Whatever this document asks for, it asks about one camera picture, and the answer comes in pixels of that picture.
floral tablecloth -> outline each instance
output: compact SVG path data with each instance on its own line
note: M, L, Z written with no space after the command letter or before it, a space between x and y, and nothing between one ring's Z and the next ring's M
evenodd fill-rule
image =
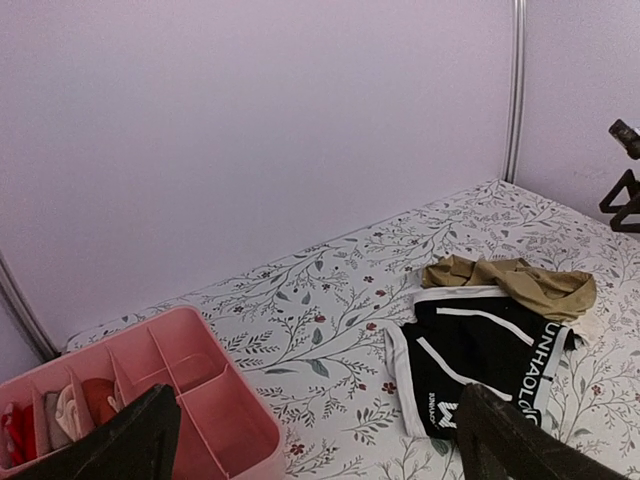
M405 436L383 343L385 325L412 320L420 267L451 253L594 273L606 332L561 361L552 434L640 479L640 243L500 181L81 333L69 350L193 305L283 423L288 478L460 479L450 443Z

pink storage box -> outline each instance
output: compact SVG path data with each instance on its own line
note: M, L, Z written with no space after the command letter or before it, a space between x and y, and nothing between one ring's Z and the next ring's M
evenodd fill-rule
M34 406L38 458L11 463L0 432L0 479L55 455L49 451L43 394L73 384L81 434L95 425L81 383L107 378L125 405L156 383L171 385L182 408L175 480L275 480L285 471L278 421L247 384L200 312L178 307L0 385L0 409Z

red flower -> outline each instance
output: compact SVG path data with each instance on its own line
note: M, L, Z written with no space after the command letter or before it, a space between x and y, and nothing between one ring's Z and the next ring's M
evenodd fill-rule
M291 450L289 451L294 455L300 455L302 452L304 452L304 445L298 445L297 443L294 443L293 445L291 445Z
M393 395L397 389L398 387L396 387L393 382L385 382L384 385L382 385L382 391L387 392L389 395Z

